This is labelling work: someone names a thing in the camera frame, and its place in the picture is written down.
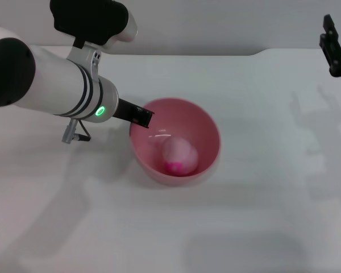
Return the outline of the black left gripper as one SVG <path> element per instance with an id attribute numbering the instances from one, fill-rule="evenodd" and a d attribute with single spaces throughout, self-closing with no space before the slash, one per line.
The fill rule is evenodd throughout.
<path id="1" fill-rule="evenodd" d="M 154 112 L 132 104 L 121 98 L 119 99 L 117 109 L 114 113 L 115 118 L 129 121 L 147 129 L 149 128 L 149 124 L 153 115 Z"/>

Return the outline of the pink bowl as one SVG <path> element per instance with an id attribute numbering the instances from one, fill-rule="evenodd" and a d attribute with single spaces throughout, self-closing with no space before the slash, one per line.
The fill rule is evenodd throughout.
<path id="1" fill-rule="evenodd" d="M 212 117 L 197 104 L 181 98 L 159 98 L 144 106 L 154 113 L 147 129 L 131 124 L 132 153 L 143 171 L 155 182 L 170 187 L 199 184 L 217 169 L 221 155 L 221 134 Z M 166 162 L 161 154 L 167 138 L 182 138 L 198 153 L 197 165 L 181 171 L 185 162 Z"/>

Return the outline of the pink fuzzy peach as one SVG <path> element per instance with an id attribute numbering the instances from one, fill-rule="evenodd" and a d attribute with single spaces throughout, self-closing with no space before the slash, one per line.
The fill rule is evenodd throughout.
<path id="1" fill-rule="evenodd" d="M 169 136 L 161 144 L 165 170 L 173 176 L 186 176 L 198 166 L 198 152 L 186 139 Z"/>

